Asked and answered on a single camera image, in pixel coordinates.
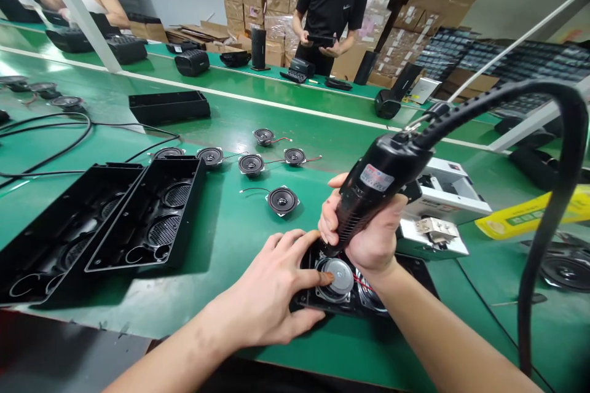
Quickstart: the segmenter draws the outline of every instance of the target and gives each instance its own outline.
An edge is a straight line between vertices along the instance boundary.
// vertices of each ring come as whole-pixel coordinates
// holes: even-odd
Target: worker's hand holding tool
[[[338,244],[338,218],[336,208],[340,202],[340,187],[348,174],[341,174],[328,183],[334,189],[332,195],[321,207],[318,223],[321,238],[326,244]],[[394,270],[396,238],[401,214],[406,208],[407,197],[396,195],[390,204],[375,216],[369,225],[357,234],[345,249],[346,255],[357,269],[368,279],[381,276]]]

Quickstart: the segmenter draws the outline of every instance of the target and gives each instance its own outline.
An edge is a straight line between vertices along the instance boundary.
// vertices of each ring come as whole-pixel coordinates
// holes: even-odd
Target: green workbench
[[[2,35],[4,33],[0,32],[0,44],[6,45]],[[321,154],[323,158],[301,169],[290,169],[281,163],[269,165],[265,175],[257,181],[257,184],[270,188],[287,185],[297,193],[302,204],[289,219],[272,214],[264,201],[264,194],[240,194],[239,190],[249,187],[251,182],[238,173],[237,157],[226,160],[227,165],[221,171],[208,173],[189,253],[181,269],[155,276],[153,273],[141,273],[134,278],[113,276],[95,295],[80,300],[72,308],[18,308],[28,314],[149,338],[162,338],[173,333],[237,280],[269,235],[293,228],[314,228],[321,203],[329,193],[326,185],[329,178],[349,170],[370,142],[387,130],[359,104],[370,104],[370,101],[331,91],[301,88],[233,72],[225,73],[223,80],[208,79],[209,83],[201,86],[199,77],[185,79],[173,77],[168,72],[169,77],[163,79],[159,65],[151,73],[153,77],[145,73],[112,75],[86,66],[88,60],[84,58],[93,54],[82,55],[76,60],[74,56],[70,60],[57,57],[58,61],[51,61],[52,55],[47,52],[42,58],[39,52],[36,55],[0,51],[0,75],[18,73],[30,77],[31,81],[55,81],[63,93],[84,98],[94,121],[133,121],[127,104],[128,95],[207,88],[211,90],[205,93],[211,104],[211,119],[164,126],[164,129],[183,136],[182,144],[174,142],[171,146],[181,146],[189,154],[196,152],[199,146],[218,146],[228,153],[247,150],[260,153],[267,161],[281,158],[283,149],[292,146],[304,149],[308,156]],[[171,63],[164,57],[157,60]],[[165,64],[161,69],[170,70]],[[230,87],[239,93],[228,92]],[[309,98],[312,94],[317,94],[315,102]],[[17,120],[57,111],[43,100],[29,106],[21,103],[29,99],[30,95],[26,93],[5,90],[0,94],[0,107]],[[335,111],[333,108],[339,103],[346,106]],[[349,106],[358,106],[355,111],[359,114],[348,117]],[[419,110],[410,108],[404,111],[412,115],[399,116],[399,120],[393,121],[396,126],[390,129],[400,128],[420,114]],[[472,123],[471,127],[484,124]],[[256,146],[251,132],[261,127],[269,127],[277,137],[288,136],[294,142],[281,142],[270,148]],[[3,139],[1,170],[22,171],[73,141],[81,130],[52,128]],[[505,156],[470,147],[469,143],[476,141],[468,132],[454,133],[450,138],[449,142],[439,144],[436,156],[461,163],[477,191],[493,209],[521,203],[541,194]],[[94,163],[122,161],[157,140],[133,131],[99,126],[78,148],[39,171],[84,169]],[[144,164],[147,160],[147,155],[138,158]],[[0,190],[0,248],[75,179],[76,176],[39,177]],[[521,238],[502,243],[492,241],[473,224],[462,226],[461,232],[471,256],[460,262],[485,302],[514,300],[525,259],[525,252],[517,243]],[[584,228],[576,227],[572,233],[590,238]],[[517,349],[511,341],[516,339],[516,309],[512,306],[494,308],[498,323],[457,260],[430,262],[428,268],[441,300],[516,363]],[[533,362],[556,391],[580,391],[584,363],[590,356],[588,296],[562,293],[542,282],[538,283],[538,291],[546,294],[549,301],[533,310]],[[251,349],[242,354],[264,362],[401,390],[433,390],[424,370],[393,324],[384,330],[360,319],[337,316],[289,346]],[[549,391],[549,386],[538,376],[535,381]]]

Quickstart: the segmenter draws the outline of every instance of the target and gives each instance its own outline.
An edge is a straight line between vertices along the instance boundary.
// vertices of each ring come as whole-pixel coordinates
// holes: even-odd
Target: white label
[[[393,177],[368,164],[361,173],[361,181],[375,190],[384,192],[393,182]]]

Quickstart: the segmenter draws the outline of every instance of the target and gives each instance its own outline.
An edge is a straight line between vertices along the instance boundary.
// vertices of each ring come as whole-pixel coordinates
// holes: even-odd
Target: black cable
[[[556,184],[531,244],[518,293],[518,350],[521,370],[527,376],[530,376],[532,371],[530,328],[535,282],[545,252],[578,184],[588,135],[586,103],[578,89],[569,83],[557,80],[528,80],[465,101],[431,123],[413,140],[418,148],[430,150],[471,119],[503,103],[532,93],[553,97],[564,122],[564,133]]]
[[[477,287],[475,286],[475,283],[471,280],[471,278],[467,274],[467,271],[465,270],[465,267],[463,267],[463,265],[461,264],[461,262],[458,259],[455,259],[454,261],[459,265],[459,268],[463,272],[463,275],[465,275],[465,278],[467,279],[467,282],[469,283],[469,285],[471,286],[471,288],[473,289],[473,291],[475,292],[475,294],[478,296],[479,300],[483,302],[484,306],[486,306],[486,309],[487,309],[488,313],[490,315],[492,315],[492,318],[494,318],[494,320],[500,326],[500,328],[502,329],[502,331],[504,332],[504,334],[508,337],[508,339],[510,340],[510,342],[512,342],[512,344],[514,345],[514,347],[518,350],[518,344],[516,343],[516,341],[514,341],[512,339],[512,336],[510,336],[510,333],[508,333],[506,327],[504,327],[504,325],[500,322],[500,320],[498,319],[498,317],[494,313],[494,309],[492,309],[492,307],[486,302],[486,300],[484,299],[483,295],[477,289]],[[555,390],[551,387],[551,385],[549,385],[549,383],[547,382],[547,380],[541,375],[541,372],[539,372],[539,370],[537,370],[537,368],[534,365],[532,367],[533,367],[533,370],[535,370],[535,373],[537,374],[537,376],[539,377],[539,379],[541,379],[550,388],[550,390],[553,393],[555,393]]]

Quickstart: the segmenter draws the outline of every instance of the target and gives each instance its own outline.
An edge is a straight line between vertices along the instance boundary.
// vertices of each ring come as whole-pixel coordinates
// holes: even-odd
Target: forearm
[[[194,393],[234,351],[208,307],[129,368],[104,393]]]
[[[438,391],[539,391],[401,266],[367,278]]]

